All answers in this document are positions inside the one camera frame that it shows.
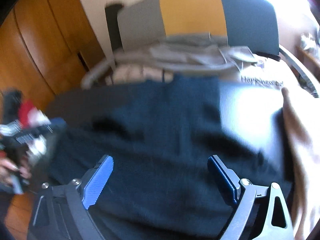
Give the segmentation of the person's left hand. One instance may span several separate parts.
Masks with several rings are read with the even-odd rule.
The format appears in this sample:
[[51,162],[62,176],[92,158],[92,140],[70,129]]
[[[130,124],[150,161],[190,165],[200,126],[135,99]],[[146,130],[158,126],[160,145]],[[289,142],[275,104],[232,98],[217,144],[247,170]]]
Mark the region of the person's left hand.
[[19,165],[16,165],[8,158],[1,158],[1,183],[6,186],[12,185],[12,175],[20,174],[24,179],[31,178],[30,166],[27,159],[22,159]]

